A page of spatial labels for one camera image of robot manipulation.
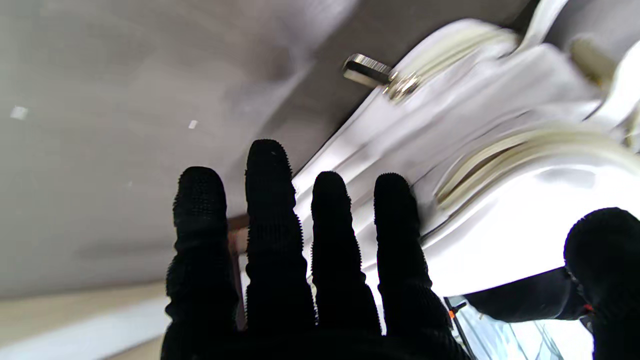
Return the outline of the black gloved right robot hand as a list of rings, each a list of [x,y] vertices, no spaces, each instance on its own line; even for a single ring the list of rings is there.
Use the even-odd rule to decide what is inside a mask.
[[[374,187],[379,291],[377,306],[352,228],[343,178],[320,173],[313,185],[314,241],[307,282],[295,188],[278,141],[252,143],[246,164],[247,330],[236,326],[226,192],[211,168],[192,166],[178,181],[173,203],[176,254],[167,269],[171,318],[163,360],[468,360],[451,319],[432,290],[419,243],[418,205],[397,173]]]

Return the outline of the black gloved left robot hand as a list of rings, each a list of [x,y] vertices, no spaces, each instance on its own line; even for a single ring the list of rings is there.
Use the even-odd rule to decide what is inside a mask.
[[[587,304],[565,268],[465,294],[469,305],[496,321],[576,321],[587,315]]]

